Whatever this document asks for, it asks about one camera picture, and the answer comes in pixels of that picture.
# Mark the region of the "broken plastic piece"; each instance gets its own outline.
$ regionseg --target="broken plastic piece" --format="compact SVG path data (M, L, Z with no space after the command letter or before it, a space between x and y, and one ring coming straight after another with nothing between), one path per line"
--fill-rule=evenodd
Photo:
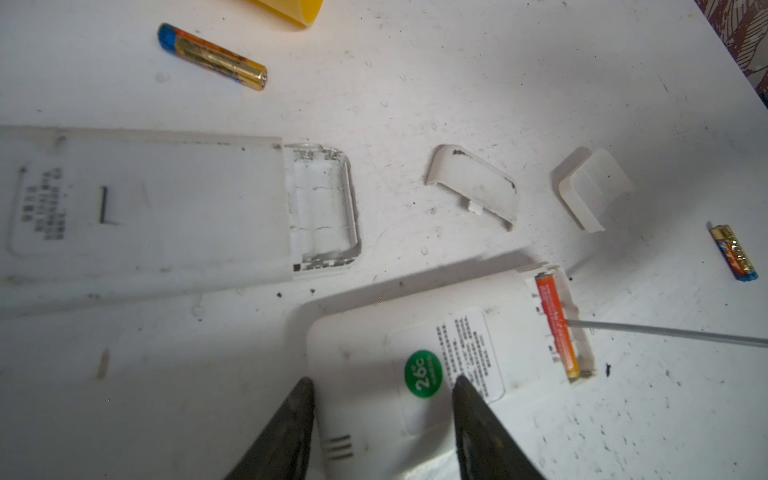
M435 154L429 168L427 185L443 184L469 200L469 211L483 209L509 222L509 230L518 216L518 192L515 182L504 172L458 145L445 145Z
M589 233L601 232L598 217L622 194L634 192L632 180L607 151L598 148L558 186L563 201Z

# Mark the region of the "patterned fabric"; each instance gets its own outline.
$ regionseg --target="patterned fabric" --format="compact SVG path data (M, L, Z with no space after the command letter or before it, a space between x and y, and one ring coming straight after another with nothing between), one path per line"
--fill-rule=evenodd
M768 0L696 0L757 93L768 91Z

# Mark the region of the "ventilation slot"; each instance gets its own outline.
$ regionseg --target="ventilation slot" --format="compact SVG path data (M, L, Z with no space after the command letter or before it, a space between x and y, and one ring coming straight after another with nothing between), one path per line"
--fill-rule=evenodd
M323 442L323 449L329 461L340 462L354 456L352 451L352 437L341 435Z

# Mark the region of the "table surface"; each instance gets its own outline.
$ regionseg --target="table surface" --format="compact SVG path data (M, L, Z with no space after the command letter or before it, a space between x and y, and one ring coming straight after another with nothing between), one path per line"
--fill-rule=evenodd
M264 63L266 89L163 52L161 22ZM338 147L363 241L338 276L0 322L3 478L221 478L306 373L316 318L532 261L567 270L583 319L768 337L765 279L734 280L706 228L768 272L768 111L693 0L326 0L309 29L246 0L8 0L0 124ZM440 144L516 179L513 231L424 185ZM602 233L553 193L578 147L637 187ZM590 340L598 377L501 413L547 478L764 478L768 351Z

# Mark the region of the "yellow object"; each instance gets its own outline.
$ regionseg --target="yellow object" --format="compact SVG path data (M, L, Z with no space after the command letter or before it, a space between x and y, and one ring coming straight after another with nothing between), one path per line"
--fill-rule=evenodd
M260 0L263 4L288 15L302 25L309 27L317 17L323 0Z

